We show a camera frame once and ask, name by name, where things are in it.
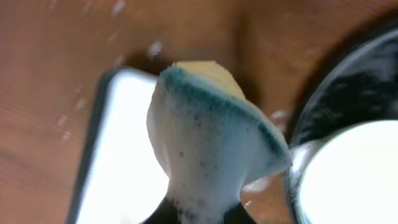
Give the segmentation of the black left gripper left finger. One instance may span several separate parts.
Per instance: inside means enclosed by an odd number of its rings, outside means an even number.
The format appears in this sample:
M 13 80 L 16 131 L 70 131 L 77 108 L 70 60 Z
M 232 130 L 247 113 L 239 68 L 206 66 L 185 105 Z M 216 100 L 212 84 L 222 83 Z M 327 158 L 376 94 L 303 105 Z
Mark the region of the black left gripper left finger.
M 174 200 L 164 197 L 155 211 L 141 224 L 180 224 Z

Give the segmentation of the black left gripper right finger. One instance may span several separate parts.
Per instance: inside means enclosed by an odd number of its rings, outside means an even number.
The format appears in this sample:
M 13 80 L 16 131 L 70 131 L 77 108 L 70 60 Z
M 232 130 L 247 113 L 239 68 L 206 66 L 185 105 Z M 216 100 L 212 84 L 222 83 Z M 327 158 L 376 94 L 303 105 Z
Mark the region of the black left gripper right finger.
M 239 202 L 224 214 L 223 224 L 256 224 L 256 222 Z

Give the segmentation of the green yellow sponge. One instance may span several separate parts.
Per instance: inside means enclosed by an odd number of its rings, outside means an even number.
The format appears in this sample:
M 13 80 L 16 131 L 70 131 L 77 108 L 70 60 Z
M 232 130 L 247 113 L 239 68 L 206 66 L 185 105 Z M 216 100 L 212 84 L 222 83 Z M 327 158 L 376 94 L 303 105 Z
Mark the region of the green yellow sponge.
M 214 61 L 163 70 L 146 126 L 180 223 L 223 223 L 245 185 L 292 164 L 281 132 Z

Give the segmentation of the mint green plate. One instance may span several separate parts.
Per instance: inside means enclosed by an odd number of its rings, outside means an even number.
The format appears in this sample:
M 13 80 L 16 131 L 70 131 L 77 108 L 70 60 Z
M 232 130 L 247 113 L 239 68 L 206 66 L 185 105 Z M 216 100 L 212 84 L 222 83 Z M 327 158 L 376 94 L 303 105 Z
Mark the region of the mint green plate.
M 397 224 L 397 121 L 346 129 L 315 147 L 302 173 L 301 223 Z

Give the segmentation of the black rectangular foam tray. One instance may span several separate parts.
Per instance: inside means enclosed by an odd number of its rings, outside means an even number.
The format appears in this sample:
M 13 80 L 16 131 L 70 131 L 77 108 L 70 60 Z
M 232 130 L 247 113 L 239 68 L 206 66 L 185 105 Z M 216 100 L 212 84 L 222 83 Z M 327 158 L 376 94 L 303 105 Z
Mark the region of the black rectangular foam tray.
M 156 79 L 132 67 L 101 76 L 67 224 L 144 223 L 162 201 L 169 180 L 146 128 Z

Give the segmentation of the round black wash tray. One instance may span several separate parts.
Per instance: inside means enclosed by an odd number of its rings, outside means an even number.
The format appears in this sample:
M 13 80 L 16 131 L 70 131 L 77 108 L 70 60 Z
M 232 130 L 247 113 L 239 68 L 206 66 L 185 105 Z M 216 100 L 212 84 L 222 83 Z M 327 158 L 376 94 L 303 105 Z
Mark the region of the round black wash tray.
M 284 186 L 293 223 L 306 221 L 299 185 L 317 146 L 354 124 L 397 119 L 397 20 L 343 48 L 319 78 L 295 110 L 289 130 L 293 165 L 284 174 Z M 311 142 L 315 146 L 305 147 Z

